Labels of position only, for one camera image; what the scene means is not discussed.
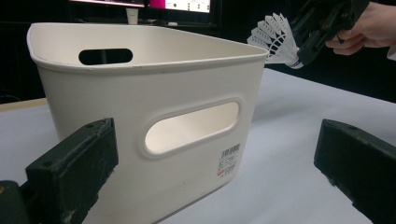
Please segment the white feathers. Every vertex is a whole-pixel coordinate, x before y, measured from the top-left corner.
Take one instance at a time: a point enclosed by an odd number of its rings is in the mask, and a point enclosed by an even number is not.
[[[270,51],[267,63],[284,63],[291,68],[303,67],[288,19],[282,14],[274,13],[273,16],[266,16],[265,21],[259,21],[247,42]]]

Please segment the white table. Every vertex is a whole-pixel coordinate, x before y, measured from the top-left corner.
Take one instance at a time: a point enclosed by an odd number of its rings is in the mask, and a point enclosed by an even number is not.
[[[48,106],[0,106],[0,179],[56,145]],[[323,119],[396,145],[396,104],[265,69],[246,151],[235,179],[161,223],[371,223],[314,166]]]

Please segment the bin handle hole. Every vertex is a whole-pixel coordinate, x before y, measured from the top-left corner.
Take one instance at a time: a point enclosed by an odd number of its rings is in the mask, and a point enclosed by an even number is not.
[[[78,59],[85,65],[128,63],[134,55],[129,49],[84,49]]]
[[[239,104],[230,102],[160,120],[148,130],[147,150],[151,155],[162,155],[216,133],[230,130],[236,123],[239,113]]]

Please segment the white plastic bin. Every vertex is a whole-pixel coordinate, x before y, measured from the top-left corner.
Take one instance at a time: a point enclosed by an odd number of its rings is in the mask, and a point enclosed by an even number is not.
[[[177,30],[36,23],[27,36],[60,139],[115,120],[120,164],[84,223],[151,223],[230,181],[242,159],[265,49]],[[86,49],[128,63],[84,65]]]

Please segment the hand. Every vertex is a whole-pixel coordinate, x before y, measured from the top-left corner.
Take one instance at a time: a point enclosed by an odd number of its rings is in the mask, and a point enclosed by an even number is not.
[[[345,40],[340,43],[338,37]],[[351,55],[363,47],[396,45],[396,7],[370,3],[351,30],[341,31],[326,46],[334,53]]]

